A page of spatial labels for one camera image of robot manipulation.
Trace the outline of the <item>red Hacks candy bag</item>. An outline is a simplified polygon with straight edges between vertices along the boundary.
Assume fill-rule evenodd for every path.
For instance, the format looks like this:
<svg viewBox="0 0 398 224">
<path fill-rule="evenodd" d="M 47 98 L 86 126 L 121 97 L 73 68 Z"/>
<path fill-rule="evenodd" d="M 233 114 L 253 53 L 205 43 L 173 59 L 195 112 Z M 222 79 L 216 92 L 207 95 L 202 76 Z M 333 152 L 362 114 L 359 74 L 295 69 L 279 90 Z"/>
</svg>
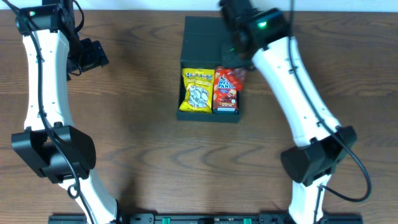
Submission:
<svg viewBox="0 0 398 224">
<path fill-rule="evenodd" d="M 244 68 L 235 68 L 226 74 L 226 78 L 237 91 L 241 91 L 244 88 L 246 70 Z"/>
</svg>

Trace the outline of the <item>red Hello Panda box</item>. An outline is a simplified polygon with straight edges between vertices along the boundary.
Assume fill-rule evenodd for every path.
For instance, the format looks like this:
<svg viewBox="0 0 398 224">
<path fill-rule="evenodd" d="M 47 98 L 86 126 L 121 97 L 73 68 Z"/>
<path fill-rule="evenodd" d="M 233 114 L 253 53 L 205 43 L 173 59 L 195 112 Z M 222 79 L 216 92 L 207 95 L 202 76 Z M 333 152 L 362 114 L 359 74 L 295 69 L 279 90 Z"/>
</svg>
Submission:
<svg viewBox="0 0 398 224">
<path fill-rule="evenodd" d="M 213 112 L 215 114 L 236 114 L 239 110 L 238 91 L 226 77 L 230 72 L 231 70 L 223 67 L 215 69 L 213 84 Z"/>
</svg>

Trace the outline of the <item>yellow Hacks candy bag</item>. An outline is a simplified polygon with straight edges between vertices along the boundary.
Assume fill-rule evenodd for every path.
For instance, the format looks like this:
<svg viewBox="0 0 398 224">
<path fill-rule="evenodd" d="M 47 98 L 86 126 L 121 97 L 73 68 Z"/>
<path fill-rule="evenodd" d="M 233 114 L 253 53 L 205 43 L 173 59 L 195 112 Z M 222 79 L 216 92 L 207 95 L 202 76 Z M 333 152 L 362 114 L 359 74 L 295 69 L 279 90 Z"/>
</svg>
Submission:
<svg viewBox="0 0 398 224">
<path fill-rule="evenodd" d="M 211 69 L 183 68 L 185 97 L 179 110 L 189 113 L 212 113 L 215 71 Z"/>
</svg>

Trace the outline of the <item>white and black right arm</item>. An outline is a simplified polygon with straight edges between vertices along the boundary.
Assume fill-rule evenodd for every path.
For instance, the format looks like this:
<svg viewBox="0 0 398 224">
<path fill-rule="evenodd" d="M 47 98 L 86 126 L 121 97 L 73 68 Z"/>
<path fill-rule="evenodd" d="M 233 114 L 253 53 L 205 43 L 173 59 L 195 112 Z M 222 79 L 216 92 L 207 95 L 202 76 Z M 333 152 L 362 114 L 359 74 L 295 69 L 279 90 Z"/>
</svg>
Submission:
<svg viewBox="0 0 398 224">
<path fill-rule="evenodd" d="M 286 223 L 362 223 L 359 215 L 322 209 L 327 184 L 357 136 L 341 127 L 318 94 L 302 62 L 292 20 L 276 8 L 259 11 L 249 1 L 220 1 L 234 50 L 268 82 L 290 126 L 295 146 L 280 160 L 292 179 Z"/>
</svg>

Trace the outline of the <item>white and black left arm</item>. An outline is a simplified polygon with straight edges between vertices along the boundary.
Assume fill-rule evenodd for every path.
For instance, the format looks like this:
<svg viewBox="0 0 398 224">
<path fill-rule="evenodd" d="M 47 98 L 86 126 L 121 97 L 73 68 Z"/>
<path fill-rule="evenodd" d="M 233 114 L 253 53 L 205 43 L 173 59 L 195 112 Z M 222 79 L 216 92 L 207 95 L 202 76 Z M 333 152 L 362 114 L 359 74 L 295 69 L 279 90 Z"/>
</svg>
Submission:
<svg viewBox="0 0 398 224">
<path fill-rule="evenodd" d="M 13 150 L 41 178 L 61 186 L 83 210 L 77 223 L 121 223 L 118 201 L 95 171 L 92 138 L 72 120 L 67 83 L 108 64 L 98 41 L 81 39 L 74 0 L 13 7 L 29 67 L 29 102 L 24 130 L 12 135 Z"/>
</svg>

